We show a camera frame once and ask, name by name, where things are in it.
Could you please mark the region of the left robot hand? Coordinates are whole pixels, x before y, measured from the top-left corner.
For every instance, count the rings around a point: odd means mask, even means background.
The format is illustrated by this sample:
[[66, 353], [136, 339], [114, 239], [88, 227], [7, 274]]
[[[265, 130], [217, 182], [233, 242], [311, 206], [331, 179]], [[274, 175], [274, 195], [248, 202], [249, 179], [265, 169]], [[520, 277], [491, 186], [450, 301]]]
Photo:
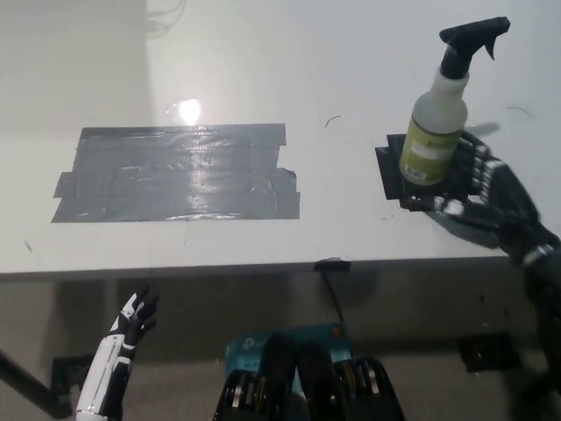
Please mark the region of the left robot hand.
[[156, 324], [153, 319], [159, 297], [145, 287], [132, 294], [110, 328], [110, 335], [122, 336], [122, 348], [133, 350]]

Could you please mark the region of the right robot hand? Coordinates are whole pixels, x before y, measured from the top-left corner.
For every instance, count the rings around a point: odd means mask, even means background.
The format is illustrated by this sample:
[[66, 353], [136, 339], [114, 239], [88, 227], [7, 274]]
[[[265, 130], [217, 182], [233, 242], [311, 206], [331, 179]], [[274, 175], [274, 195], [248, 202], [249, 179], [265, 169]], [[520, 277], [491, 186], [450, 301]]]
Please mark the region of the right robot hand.
[[560, 262], [560, 238], [543, 225], [529, 192], [511, 167], [493, 156], [490, 146], [468, 131], [461, 132], [452, 169], [478, 200], [435, 196], [432, 210], [493, 234], [516, 265], [529, 268], [550, 260]]

